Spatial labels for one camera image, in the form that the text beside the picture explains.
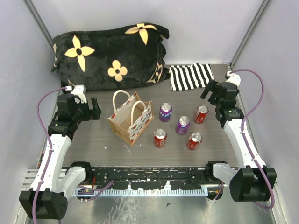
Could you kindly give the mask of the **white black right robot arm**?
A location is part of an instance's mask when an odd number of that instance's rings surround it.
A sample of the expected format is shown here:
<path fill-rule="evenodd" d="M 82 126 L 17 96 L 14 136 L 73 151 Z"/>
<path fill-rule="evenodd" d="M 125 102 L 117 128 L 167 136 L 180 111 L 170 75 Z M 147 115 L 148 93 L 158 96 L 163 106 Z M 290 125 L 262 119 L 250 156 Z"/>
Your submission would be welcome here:
<path fill-rule="evenodd" d="M 205 167 L 205 179 L 211 184 L 218 181 L 229 186 L 235 202 L 266 202 L 273 200 L 273 187 L 277 173 L 259 156 L 246 128 L 244 114 L 236 106 L 238 85 L 229 81 L 209 81 L 201 94 L 215 106 L 216 119 L 228 136 L 237 158 L 238 169 L 225 161 L 209 161 Z"/>

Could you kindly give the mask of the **purple soda can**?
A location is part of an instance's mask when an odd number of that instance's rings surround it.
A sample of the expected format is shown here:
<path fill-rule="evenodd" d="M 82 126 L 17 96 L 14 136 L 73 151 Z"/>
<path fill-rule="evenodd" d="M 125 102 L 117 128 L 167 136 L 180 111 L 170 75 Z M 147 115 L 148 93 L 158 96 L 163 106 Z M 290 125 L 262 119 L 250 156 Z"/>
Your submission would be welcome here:
<path fill-rule="evenodd" d="M 177 120 L 176 133 L 179 135 L 185 135 L 190 125 L 190 119 L 187 116 L 181 116 Z"/>

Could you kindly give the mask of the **watermelon print canvas bag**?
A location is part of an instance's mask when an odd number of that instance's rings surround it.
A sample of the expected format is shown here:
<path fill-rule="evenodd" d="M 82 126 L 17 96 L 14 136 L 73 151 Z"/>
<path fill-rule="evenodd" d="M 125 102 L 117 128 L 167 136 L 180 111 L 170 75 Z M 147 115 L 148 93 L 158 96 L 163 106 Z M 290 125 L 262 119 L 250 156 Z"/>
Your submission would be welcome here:
<path fill-rule="evenodd" d="M 125 94 L 128 99 L 116 107 L 116 96 Z M 124 90 L 117 90 L 112 98 L 114 113 L 107 118 L 113 133 L 129 145 L 133 145 L 149 123 L 155 118 L 153 101 L 142 101 L 137 94 L 130 95 Z"/>

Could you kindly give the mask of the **purple Fanta can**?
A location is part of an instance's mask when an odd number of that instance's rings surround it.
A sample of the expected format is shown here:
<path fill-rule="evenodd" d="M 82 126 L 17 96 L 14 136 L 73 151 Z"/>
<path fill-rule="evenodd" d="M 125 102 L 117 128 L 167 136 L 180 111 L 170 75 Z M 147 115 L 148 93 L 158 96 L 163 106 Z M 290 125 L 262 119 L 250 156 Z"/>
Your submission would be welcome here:
<path fill-rule="evenodd" d="M 171 119 L 172 106 L 169 103 L 163 103 L 160 106 L 159 119 L 162 122 L 168 122 Z"/>

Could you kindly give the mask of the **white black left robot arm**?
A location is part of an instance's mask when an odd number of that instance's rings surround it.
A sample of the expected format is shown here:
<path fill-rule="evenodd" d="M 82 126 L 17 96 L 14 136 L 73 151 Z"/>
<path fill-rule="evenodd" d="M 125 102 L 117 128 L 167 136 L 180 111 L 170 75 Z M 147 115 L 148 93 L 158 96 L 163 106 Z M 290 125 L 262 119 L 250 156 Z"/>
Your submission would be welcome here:
<path fill-rule="evenodd" d="M 36 224 L 39 219 L 64 218 L 68 199 L 80 185 L 93 181 L 91 164 L 77 161 L 71 164 L 60 179 L 60 172 L 74 134 L 83 121 L 99 120 L 101 109 L 96 98 L 92 106 L 74 93 L 65 93 L 57 98 L 57 111 L 45 128 L 48 140 L 38 173 L 28 190 L 20 193 L 19 201 L 28 217 Z"/>

